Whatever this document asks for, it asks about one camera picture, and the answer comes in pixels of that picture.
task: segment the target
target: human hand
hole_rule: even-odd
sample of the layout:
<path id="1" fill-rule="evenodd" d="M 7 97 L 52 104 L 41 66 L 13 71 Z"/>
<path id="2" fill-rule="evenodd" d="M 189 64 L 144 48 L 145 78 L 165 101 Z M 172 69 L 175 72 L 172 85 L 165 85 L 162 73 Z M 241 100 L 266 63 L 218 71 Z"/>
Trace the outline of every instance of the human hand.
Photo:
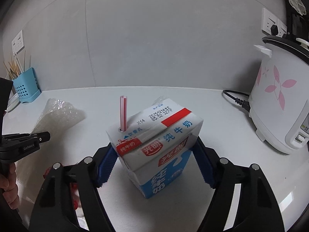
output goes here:
<path id="1" fill-rule="evenodd" d="M 0 188 L 4 189 L 3 197 L 11 209 L 18 208 L 20 204 L 18 186 L 16 185 L 16 165 L 10 164 L 10 172 L 7 178 L 0 174 Z"/>

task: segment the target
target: red and white striped straw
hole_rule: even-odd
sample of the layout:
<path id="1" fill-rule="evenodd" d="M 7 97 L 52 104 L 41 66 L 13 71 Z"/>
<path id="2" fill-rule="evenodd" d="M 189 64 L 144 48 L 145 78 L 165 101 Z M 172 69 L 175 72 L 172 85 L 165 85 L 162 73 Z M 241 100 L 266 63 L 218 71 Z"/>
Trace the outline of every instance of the red and white striped straw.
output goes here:
<path id="1" fill-rule="evenodd" d="M 127 97 L 120 97 L 120 131 L 127 129 Z"/>

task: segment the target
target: wall outlet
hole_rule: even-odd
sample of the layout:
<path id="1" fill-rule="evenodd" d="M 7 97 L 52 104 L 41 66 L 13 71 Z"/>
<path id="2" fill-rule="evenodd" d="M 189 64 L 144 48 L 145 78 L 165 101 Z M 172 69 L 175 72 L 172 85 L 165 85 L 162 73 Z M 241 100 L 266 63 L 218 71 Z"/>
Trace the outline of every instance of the wall outlet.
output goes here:
<path id="1" fill-rule="evenodd" d="M 271 13 L 267 9 L 263 8 L 263 10 L 262 10 L 262 25 L 261 25 L 262 31 L 267 33 L 268 35 L 271 35 L 270 28 L 273 25 L 278 26 L 278 18 L 273 13 Z"/>
<path id="2" fill-rule="evenodd" d="M 12 41 L 13 55 L 16 56 L 24 47 L 23 30 L 21 30 Z"/>
<path id="3" fill-rule="evenodd" d="M 278 26 L 278 31 L 279 31 L 277 36 L 282 37 L 283 34 L 286 34 L 287 27 L 285 26 L 285 24 L 280 19 L 278 19 L 278 25 L 277 26 Z"/>

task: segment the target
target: rice cooker lid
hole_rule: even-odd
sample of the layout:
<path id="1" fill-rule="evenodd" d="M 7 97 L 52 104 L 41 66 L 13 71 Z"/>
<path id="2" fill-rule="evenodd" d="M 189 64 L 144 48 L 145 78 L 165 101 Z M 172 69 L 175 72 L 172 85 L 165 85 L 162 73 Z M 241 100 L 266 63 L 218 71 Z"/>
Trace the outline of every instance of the rice cooker lid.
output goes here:
<path id="1" fill-rule="evenodd" d="M 288 52 L 291 52 L 309 65 L 309 50 L 306 50 L 297 43 L 278 36 L 265 36 L 262 38 L 262 41 L 266 44 L 273 44 Z"/>

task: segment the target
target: pink flower pattern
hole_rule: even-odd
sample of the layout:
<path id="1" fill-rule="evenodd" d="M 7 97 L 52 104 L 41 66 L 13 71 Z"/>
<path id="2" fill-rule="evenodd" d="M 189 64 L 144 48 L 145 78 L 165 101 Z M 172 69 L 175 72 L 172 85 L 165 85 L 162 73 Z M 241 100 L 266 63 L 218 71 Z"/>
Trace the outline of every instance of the pink flower pattern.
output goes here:
<path id="1" fill-rule="evenodd" d="M 257 78 L 256 78 L 257 86 L 259 86 L 259 83 L 260 83 L 260 80 L 261 80 L 261 74 L 262 74 L 262 66 L 260 66 L 259 72 L 257 74 Z"/>
<path id="2" fill-rule="evenodd" d="M 283 93 L 282 93 L 282 88 L 283 87 L 284 88 L 291 88 L 296 84 L 297 81 L 294 80 L 294 79 L 288 79 L 281 84 L 280 74 L 279 74 L 279 71 L 278 71 L 276 66 L 273 67 L 273 74 L 274 74 L 274 77 L 275 77 L 273 85 L 269 85 L 268 87 L 266 87 L 265 92 L 274 92 L 276 99 L 279 101 L 279 105 L 280 105 L 281 109 L 284 110 L 285 98 L 284 98 Z M 275 86 L 275 82 L 277 82 L 280 85 L 280 91 L 279 91 L 278 95 L 276 94 L 276 91 L 275 91 L 276 88 L 277 88 L 277 86 Z"/>
<path id="3" fill-rule="evenodd" d="M 267 78 L 267 72 L 269 71 L 269 69 L 266 69 L 266 67 L 264 67 L 264 72 L 263 72 L 263 74 L 262 75 L 265 75 L 265 77 Z"/>

